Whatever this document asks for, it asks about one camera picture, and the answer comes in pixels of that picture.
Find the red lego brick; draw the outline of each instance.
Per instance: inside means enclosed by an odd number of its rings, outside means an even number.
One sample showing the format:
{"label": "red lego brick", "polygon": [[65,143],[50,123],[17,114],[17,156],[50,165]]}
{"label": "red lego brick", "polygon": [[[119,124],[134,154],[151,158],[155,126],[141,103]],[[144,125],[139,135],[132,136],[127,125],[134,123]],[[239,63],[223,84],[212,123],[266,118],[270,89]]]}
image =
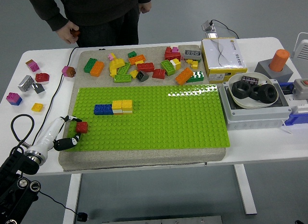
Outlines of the red lego brick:
{"label": "red lego brick", "polygon": [[137,64],[138,71],[145,71],[145,72],[153,72],[154,71],[154,64],[153,63],[143,63]]}
{"label": "red lego brick", "polygon": [[88,123],[87,122],[77,122],[76,132],[77,133],[87,133],[88,132]]}
{"label": "red lego brick", "polygon": [[166,48],[166,50],[165,50],[165,54],[167,54],[167,53],[172,53],[172,49],[171,49],[171,47],[167,47],[167,48]]}
{"label": "red lego brick", "polygon": [[165,60],[173,60],[173,59],[178,59],[179,61],[181,61],[181,53],[177,52],[177,53],[166,53],[165,54]]}
{"label": "red lego brick", "polygon": [[155,69],[152,78],[165,79],[166,71],[163,69]]}
{"label": "red lego brick", "polygon": [[35,75],[35,81],[37,83],[49,81],[49,75],[47,73],[39,73]]}

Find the blue plastic part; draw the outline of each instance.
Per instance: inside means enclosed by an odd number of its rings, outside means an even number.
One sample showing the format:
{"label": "blue plastic part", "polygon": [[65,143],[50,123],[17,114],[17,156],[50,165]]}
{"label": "blue plastic part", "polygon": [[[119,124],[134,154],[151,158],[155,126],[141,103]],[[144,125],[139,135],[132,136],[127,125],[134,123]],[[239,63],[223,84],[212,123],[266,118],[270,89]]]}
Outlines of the blue plastic part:
{"label": "blue plastic part", "polygon": [[112,111],[112,105],[105,105],[104,106],[104,115],[113,115],[114,112]]}
{"label": "blue plastic part", "polygon": [[289,119],[285,122],[286,126],[294,124],[306,124],[308,123],[308,113],[303,114],[290,114]]}

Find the gray base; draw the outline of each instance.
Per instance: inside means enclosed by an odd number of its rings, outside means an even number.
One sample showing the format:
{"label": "gray base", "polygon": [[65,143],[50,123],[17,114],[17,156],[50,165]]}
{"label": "gray base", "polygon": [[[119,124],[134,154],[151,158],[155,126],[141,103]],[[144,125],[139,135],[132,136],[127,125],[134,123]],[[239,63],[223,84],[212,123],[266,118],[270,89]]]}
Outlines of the gray base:
{"label": "gray base", "polygon": [[[196,45],[179,46],[179,51],[184,53],[185,50],[199,50]],[[153,62],[155,68],[161,68],[160,63],[164,60],[166,47],[151,48],[135,48],[135,49],[118,49],[104,51],[88,51],[80,55],[75,84],[72,91],[70,108],[68,114],[72,115],[75,101],[79,88],[83,87],[123,87],[123,86],[164,86],[177,85],[175,77],[186,67],[190,67],[185,61],[181,61],[181,69],[176,71],[172,76],[162,79],[152,78],[152,73],[148,73],[150,77],[145,82],[132,80],[131,83],[113,83],[110,77],[108,54],[113,52],[117,58],[123,58],[128,61],[128,53],[135,51],[137,55],[143,54],[146,62]],[[99,77],[92,77],[88,73],[84,73],[83,67],[90,58],[96,58],[105,63],[105,68]],[[202,71],[205,75],[205,67],[199,64],[198,71]],[[207,77],[204,81],[193,82],[190,84],[208,84]],[[68,125],[65,126],[64,137],[67,136]],[[168,150],[128,150],[128,151],[82,151],[82,152],[65,152],[59,153],[59,163],[64,171],[90,170],[90,169],[109,169],[109,168],[125,168],[153,165],[180,165],[194,164],[208,161],[219,161],[226,155],[225,148],[200,148],[200,149],[168,149]]]}
{"label": "gray base", "polygon": [[284,65],[280,72],[272,71],[269,68],[271,61],[272,59],[258,62],[255,72],[261,73],[270,79],[276,79],[278,82],[288,82],[293,75],[293,71],[287,65]]}

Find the green baseplate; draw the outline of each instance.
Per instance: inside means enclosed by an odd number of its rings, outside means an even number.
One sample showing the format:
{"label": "green baseplate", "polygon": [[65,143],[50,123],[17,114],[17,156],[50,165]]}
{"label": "green baseplate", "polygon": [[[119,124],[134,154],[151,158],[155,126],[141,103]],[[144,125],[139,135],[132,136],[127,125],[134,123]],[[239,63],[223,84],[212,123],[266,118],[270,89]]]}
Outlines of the green baseplate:
{"label": "green baseplate", "polygon": [[[94,115],[96,104],[133,100],[133,114]],[[73,116],[88,123],[68,151],[229,147],[216,85],[80,88]],[[68,136],[74,136],[71,122]]]}

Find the orange lego brick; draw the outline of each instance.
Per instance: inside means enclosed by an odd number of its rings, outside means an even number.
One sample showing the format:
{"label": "orange lego brick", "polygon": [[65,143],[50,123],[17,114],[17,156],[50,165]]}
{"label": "orange lego brick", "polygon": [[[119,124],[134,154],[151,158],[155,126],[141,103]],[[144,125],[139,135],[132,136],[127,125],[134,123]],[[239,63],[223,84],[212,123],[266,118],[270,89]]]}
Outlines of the orange lego brick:
{"label": "orange lego brick", "polygon": [[190,79],[191,76],[193,76],[193,72],[187,67],[175,78],[175,80],[179,85],[183,85],[187,80]]}
{"label": "orange lego brick", "polygon": [[131,65],[134,65],[137,61],[143,60],[145,61],[145,57],[143,54],[137,55],[135,57],[129,58],[128,59]]}
{"label": "orange lego brick", "polygon": [[102,70],[104,68],[104,63],[100,61],[96,61],[94,66],[92,67],[92,70],[90,71],[90,75],[92,76],[100,76]]}

